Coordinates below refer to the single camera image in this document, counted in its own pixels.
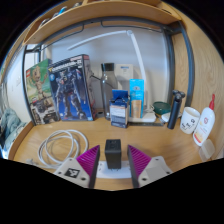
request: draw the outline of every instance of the white tube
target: white tube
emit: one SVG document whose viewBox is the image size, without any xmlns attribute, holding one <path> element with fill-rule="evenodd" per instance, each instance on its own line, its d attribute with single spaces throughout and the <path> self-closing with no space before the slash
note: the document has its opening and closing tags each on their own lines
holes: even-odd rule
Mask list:
<svg viewBox="0 0 224 224">
<path fill-rule="evenodd" d="M 135 52 L 138 58 L 138 63 L 140 66 L 140 71 L 141 71 L 141 75 L 142 75 L 142 79 L 144 79 L 144 96 L 145 96 L 145 102 L 146 102 L 146 109 L 149 109 L 149 105 L 148 105 L 148 92 L 146 91 L 146 84 L 147 84 L 147 79 L 146 79 L 146 75 L 145 75 L 145 69 L 144 69 L 144 65 L 143 65 L 143 61 L 142 61 L 142 56 L 138 47 L 138 43 L 137 40 L 135 38 L 134 33 L 132 32 L 132 30 L 128 30 L 127 31 L 127 35 L 129 37 L 131 37 L 132 43 L 134 45 L 135 48 Z"/>
<path fill-rule="evenodd" d="M 115 35 L 115 34 L 120 34 L 120 33 L 126 33 L 127 31 L 126 30 L 122 30 L 122 31 L 116 31 L 116 32 L 111 32 L 111 33 L 105 33 L 105 34 L 101 34 L 101 35 L 98 35 L 98 36 L 95 36 L 95 37 L 91 37 L 91 38 L 88 38 L 86 40 L 83 40 L 83 41 L 80 41 L 70 47 L 67 48 L 68 51 L 72 50 L 73 48 L 79 46 L 79 45 L 82 45 L 86 42 L 89 42 L 91 40 L 95 40 L 95 39 L 98 39 L 100 37 L 106 37 L 106 36 L 110 36 L 110 35 Z"/>
</svg>

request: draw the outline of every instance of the white cable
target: white cable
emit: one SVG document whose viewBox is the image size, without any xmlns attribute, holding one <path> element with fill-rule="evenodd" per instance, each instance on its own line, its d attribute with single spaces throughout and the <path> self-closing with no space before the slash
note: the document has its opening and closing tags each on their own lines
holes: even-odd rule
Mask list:
<svg viewBox="0 0 224 224">
<path fill-rule="evenodd" d="M 26 162 L 28 164 L 30 164 L 30 165 L 34 165 L 34 166 L 37 166 L 37 167 L 40 167 L 40 168 L 57 169 L 68 157 L 71 157 L 71 154 L 72 154 L 73 148 L 74 148 L 74 142 L 76 144 L 76 153 L 75 153 L 74 158 L 77 158 L 77 156 L 79 154 L 79 151 L 80 151 L 79 143 L 77 142 L 76 139 L 73 138 L 73 136 L 72 136 L 72 134 L 70 132 L 78 133 L 78 134 L 80 134 L 83 137 L 83 139 L 84 139 L 84 141 L 86 143 L 86 147 L 84 149 L 84 152 L 86 152 L 87 149 L 88 149 L 88 140 L 87 140 L 87 138 L 85 137 L 84 134 L 82 134 L 81 132 L 76 131 L 76 130 L 67 130 L 67 131 L 66 130 L 58 130 L 58 131 L 55 131 L 54 133 L 52 133 L 47 139 L 45 139 L 41 143 L 41 145 L 40 145 L 40 147 L 38 149 L 38 152 L 37 152 L 38 153 L 38 158 L 45 166 L 37 165 L 36 163 L 33 162 L 33 159 L 29 159 Z M 67 135 L 55 137 L 55 136 L 57 136 L 59 134 L 62 134 L 62 133 L 66 133 Z M 52 155 L 50 155 L 50 153 L 48 152 L 49 149 L 47 148 L 47 144 L 49 142 L 52 142 L 52 141 L 55 141 L 55 140 L 58 140 L 58 139 L 61 139 L 61 138 L 68 138 L 68 139 L 71 139 L 71 141 L 72 141 L 72 146 L 71 146 L 70 152 L 68 153 L 67 157 L 63 161 L 57 160 Z M 45 152 L 47 153 L 47 156 L 51 160 L 53 160 L 56 164 L 49 164 L 49 163 L 44 161 L 43 156 L 42 156 L 43 150 L 45 150 Z"/>
<path fill-rule="evenodd" d="M 143 111 L 146 112 L 146 113 L 155 113 L 154 112 L 154 106 L 150 105 L 149 107 L 150 108 L 146 108 Z"/>
</svg>

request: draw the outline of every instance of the model kit box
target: model kit box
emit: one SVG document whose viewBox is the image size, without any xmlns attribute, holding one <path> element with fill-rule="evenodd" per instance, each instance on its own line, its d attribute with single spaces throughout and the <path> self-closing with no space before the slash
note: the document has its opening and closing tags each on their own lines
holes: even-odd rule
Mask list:
<svg viewBox="0 0 224 224">
<path fill-rule="evenodd" d="M 111 125 L 127 128 L 128 124 L 128 90 L 112 90 L 113 98 L 110 99 L 110 120 Z"/>
<path fill-rule="evenodd" d="M 49 62 L 46 59 L 26 70 L 27 97 L 37 125 L 59 120 L 51 95 Z"/>
<path fill-rule="evenodd" d="M 92 121 L 95 99 L 88 55 L 78 55 L 49 65 L 51 90 L 63 121 Z"/>
</svg>

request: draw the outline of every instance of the small blue box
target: small blue box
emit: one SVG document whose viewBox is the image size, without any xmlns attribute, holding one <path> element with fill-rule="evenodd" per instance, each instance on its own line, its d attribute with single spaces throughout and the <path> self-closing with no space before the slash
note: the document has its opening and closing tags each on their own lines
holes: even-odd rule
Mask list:
<svg viewBox="0 0 224 224">
<path fill-rule="evenodd" d="M 130 79 L 130 117 L 142 118 L 144 106 L 144 80 Z"/>
<path fill-rule="evenodd" d="M 112 90 L 113 98 L 110 99 L 111 125 L 127 128 L 128 124 L 128 90 Z"/>
</svg>

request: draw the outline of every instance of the wooden desk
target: wooden desk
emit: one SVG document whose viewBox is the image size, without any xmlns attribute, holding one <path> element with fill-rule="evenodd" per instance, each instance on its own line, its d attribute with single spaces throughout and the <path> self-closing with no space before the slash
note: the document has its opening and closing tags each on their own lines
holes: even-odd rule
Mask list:
<svg viewBox="0 0 224 224">
<path fill-rule="evenodd" d="M 128 160 L 127 145 L 130 144 L 143 151 L 147 155 L 163 156 L 169 168 L 176 172 L 187 166 L 201 163 L 198 154 L 199 147 L 194 143 L 192 135 L 183 133 L 178 119 L 175 129 L 170 130 L 167 125 L 164 127 L 134 127 L 127 129 L 111 126 L 105 118 L 98 118 L 95 121 L 84 122 L 55 122 L 47 125 L 35 126 L 24 138 L 19 146 L 14 161 L 25 163 L 27 159 L 40 164 L 37 156 L 39 145 L 44 139 L 56 130 L 75 129 L 82 132 L 89 141 L 89 148 L 100 145 L 100 160 L 105 161 L 104 147 L 106 139 L 121 139 L 122 160 Z M 84 150 L 84 140 L 77 135 L 81 153 Z M 64 160 L 71 146 L 68 139 L 58 140 L 54 143 L 52 152 L 57 159 Z M 95 189 L 101 190 L 123 190 L 132 189 L 131 179 L 96 179 Z"/>
</svg>

